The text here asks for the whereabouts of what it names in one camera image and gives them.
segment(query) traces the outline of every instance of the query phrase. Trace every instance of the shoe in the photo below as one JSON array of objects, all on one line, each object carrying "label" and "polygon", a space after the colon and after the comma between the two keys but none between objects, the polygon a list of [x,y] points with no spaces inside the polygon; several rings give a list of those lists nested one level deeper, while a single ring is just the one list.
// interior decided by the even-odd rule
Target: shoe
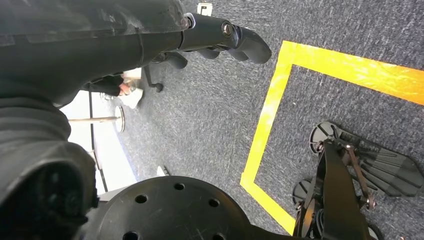
[{"label": "shoe", "polygon": [[120,95],[118,98],[122,101],[123,104],[132,109],[135,109],[143,97],[143,89],[132,86],[129,88],[129,90],[130,92],[128,94]]}]

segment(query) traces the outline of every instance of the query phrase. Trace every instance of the yellow floor marking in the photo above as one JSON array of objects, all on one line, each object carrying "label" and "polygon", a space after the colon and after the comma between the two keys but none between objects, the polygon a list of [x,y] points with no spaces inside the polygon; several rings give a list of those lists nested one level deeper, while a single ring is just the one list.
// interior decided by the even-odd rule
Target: yellow floor marking
[{"label": "yellow floor marking", "polygon": [[424,105],[422,70],[283,41],[240,184],[290,234],[295,219],[255,184],[255,177],[293,64]]}]

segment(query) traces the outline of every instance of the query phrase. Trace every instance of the gray carpet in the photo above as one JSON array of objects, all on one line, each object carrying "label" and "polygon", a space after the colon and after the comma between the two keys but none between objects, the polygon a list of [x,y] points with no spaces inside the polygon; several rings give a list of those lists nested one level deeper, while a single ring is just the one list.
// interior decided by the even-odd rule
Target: gray carpet
[{"label": "gray carpet", "polygon": [[[195,12],[198,1],[183,0]],[[137,110],[124,108],[121,142],[139,180],[158,165],[229,193],[251,222],[284,230],[240,186],[259,114],[283,40],[424,70],[424,1],[210,0],[213,16],[257,31],[274,53],[264,65],[228,54],[207,60],[187,53],[188,66],[152,67],[163,92],[145,89]],[[110,102],[111,111],[119,101]],[[424,170],[424,107],[294,66],[279,106],[256,183],[294,216],[294,184],[314,173],[307,140],[315,124],[344,129],[411,156]],[[376,196],[364,211],[385,239],[424,239],[424,199]]]}]

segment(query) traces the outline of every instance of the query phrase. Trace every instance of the black metal bracket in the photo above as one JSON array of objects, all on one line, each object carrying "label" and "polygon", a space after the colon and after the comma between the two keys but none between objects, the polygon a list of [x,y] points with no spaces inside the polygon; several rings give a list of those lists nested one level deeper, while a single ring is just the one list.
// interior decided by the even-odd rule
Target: black metal bracket
[{"label": "black metal bracket", "polygon": [[315,155],[320,154],[320,145],[326,139],[344,146],[339,156],[346,166],[355,166],[346,151],[346,146],[351,146],[350,155],[357,158],[359,166],[352,178],[361,182],[362,175],[366,187],[390,197],[414,197],[423,189],[424,176],[411,158],[367,141],[330,121],[323,121],[312,130],[309,146]]}]

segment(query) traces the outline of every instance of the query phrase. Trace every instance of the screw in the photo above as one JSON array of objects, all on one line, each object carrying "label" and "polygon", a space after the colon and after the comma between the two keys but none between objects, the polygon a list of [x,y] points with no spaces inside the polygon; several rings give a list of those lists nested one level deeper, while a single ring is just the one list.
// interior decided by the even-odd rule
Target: screw
[{"label": "screw", "polygon": [[[368,209],[370,208],[370,200],[367,199],[366,203],[368,204]],[[377,206],[377,202],[374,200],[374,202],[372,203],[372,208],[375,208]]]},{"label": "screw", "polygon": [[231,28],[231,26],[228,23],[225,23],[222,26],[222,33],[223,33],[223,35],[225,37],[230,37],[231,36],[231,34],[232,34],[232,28]]},{"label": "screw", "polygon": [[317,152],[321,152],[324,148],[324,143],[322,141],[317,142],[315,148]]}]

